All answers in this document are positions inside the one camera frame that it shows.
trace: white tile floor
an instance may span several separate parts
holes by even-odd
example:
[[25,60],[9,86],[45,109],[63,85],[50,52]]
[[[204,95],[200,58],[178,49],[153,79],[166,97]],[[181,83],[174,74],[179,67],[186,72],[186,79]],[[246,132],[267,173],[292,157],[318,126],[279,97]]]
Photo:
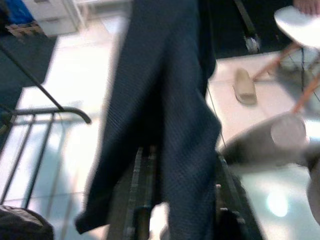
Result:
[[[57,40],[51,63],[43,86],[64,106],[80,108],[88,113],[92,124],[83,123],[71,114],[61,114],[53,124],[44,153],[40,174],[30,202],[30,209],[43,215],[54,226],[56,240],[100,240],[108,227],[100,227],[78,235],[73,220],[80,212],[84,198],[86,179],[100,150],[100,137],[105,123],[105,111],[112,84],[114,56],[120,35],[114,26],[108,32],[104,19],[89,22],[88,28],[78,33],[60,36]],[[299,86],[283,84],[283,79],[265,76],[256,83],[258,105],[243,106],[237,102],[233,90],[233,77],[242,67],[253,74],[276,53],[221,59],[208,86],[207,103],[222,123],[223,140],[227,142],[236,134],[275,115],[289,111],[295,103]],[[313,53],[307,55],[310,60]],[[299,56],[293,57],[299,65]],[[285,62],[287,68],[291,60]],[[318,109],[319,102],[312,102]],[[49,107],[52,103],[35,87],[23,90],[18,108]],[[9,175],[12,161],[19,151],[27,126],[14,127],[3,154],[0,156],[0,191]],[[16,176],[7,196],[6,205],[20,206],[25,194],[30,172],[39,154],[39,146],[46,129],[45,124],[36,124],[31,132]],[[242,177],[263,232],[268,240],[314,240],[320,235],[320,227],[311,217],[306,202],[305,187],[308,172],[290,166]],[[266,207],[268,196],[287,200],[288,214],[277,217]],[[154,233],[165,224],[167,208],[157,208],[151,221]]]

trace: blue object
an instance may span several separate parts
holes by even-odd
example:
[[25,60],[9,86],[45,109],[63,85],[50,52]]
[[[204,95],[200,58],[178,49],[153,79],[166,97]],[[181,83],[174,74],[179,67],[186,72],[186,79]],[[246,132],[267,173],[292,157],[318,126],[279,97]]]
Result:
[[34,20],[29,10],[21,0],[5,0],[9,9],[11,24],[27,24]]

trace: hand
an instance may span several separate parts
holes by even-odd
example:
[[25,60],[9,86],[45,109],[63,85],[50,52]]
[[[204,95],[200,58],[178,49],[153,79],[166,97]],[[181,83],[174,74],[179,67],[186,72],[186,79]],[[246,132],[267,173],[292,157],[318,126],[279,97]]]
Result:
[[308,15],[320,15],[320,0],[293,0],[293,6]]

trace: black bag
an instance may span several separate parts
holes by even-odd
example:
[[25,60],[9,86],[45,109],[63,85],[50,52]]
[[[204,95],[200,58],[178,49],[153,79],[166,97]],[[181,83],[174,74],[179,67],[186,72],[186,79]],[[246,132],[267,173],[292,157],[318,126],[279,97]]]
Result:
[[1,240],[53,240],[53,227],[25,208],[0,205]]

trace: chair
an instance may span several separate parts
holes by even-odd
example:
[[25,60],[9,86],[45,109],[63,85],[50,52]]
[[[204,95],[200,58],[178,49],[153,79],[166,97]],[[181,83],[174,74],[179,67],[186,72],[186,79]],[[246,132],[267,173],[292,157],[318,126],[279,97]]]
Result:
[[[279,29],[292,40],[292,43],[276,59],[253,75],[251,79],[254,82],[266,72],[277,67],[285,57],[301,48],[312,48],[319,52],[316,60],[310,64],[309,70],[314,68],[315,63],[320,59],[320,17],[305,15],[295,7],[287,6],[277,10],[274,14],[274,19]],[[319,81],[320,72],[304,90],[303,95],[292,109],[293,113],[297,113],[303,107],[318,87]]]

